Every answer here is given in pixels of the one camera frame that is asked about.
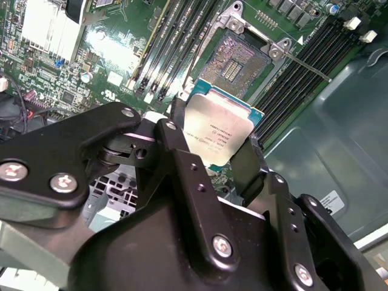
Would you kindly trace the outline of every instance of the white connector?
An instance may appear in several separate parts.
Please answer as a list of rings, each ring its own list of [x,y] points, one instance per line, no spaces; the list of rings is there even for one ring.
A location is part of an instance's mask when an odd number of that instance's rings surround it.
[[[0,92],[4,92],[8,89],[8,80],[4,77],[0,78]]]
[[[370,44],[377,36],[374,30],[369,30],[366,34],[360,36],[360,41]]]
[[[360,23],[361,23],[360,18],[358,18],[358,17],[353,17],[351,20],[346,21],[346,22],[344,23],[344,26],[345,26],[347,29],[349,29],[349,30],[355,30],[355,29],[358,27],[358,25],[359,25]]]

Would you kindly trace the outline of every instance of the integrated circuit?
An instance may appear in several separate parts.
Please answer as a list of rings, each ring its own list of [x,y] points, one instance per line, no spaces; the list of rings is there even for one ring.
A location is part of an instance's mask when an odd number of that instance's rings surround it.
[[[270,63],[271,59],[258,48],[228,32],[218,43],[200,78],[242,98]]]
[[[71,94],[68,91],[63,92],[62,101],[64,101],[65,103],[73,104],[74,98],[75,98],[74,94]]]

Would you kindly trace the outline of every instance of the motherboard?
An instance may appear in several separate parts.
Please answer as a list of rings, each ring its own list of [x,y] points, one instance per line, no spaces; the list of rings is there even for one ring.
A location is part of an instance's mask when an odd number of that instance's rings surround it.
[[[264,147],[378,38],[388,19],[386,0],[81,4],[0,0],[0,68],[27,103],[80,113],[120,101],[140,114],[168,116],[173,98],[190,100],[201,80],[223,110],[237,99],[240,118],[249,108],[264,113],[253,129]],[[16,95],[12,86],[7,92]],[[215,184],[228,182],[228,164],[215,172]]]

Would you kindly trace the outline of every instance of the capacitor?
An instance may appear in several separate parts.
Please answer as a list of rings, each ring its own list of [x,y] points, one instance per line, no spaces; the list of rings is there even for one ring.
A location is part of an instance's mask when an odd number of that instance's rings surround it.
[[[85,72],[81,74],[81,81],[85,84],[88,84],[93,79],[93,75],[90,72]]]
[[[36,95],[37,95],[37,93],[35,90],[30,90],[26,94],[23,95],[23,99],[26,101],[31,101],[31,100],[34,100],[36,98]]]
[[[331,15],[334,15],[338,12],[340,8],[337,5],[334,4],[327,4],[326,5],[326,12],[330,13]]]

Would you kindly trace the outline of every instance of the chip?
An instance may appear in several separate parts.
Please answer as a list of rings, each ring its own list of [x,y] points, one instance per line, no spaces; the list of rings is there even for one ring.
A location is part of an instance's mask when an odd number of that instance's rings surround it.
[[[64,101],[65,103],[72,104],[74,101],[74,98],[75,98],[74,94],[71,94],[68,91],[63,92],[62,101]]]

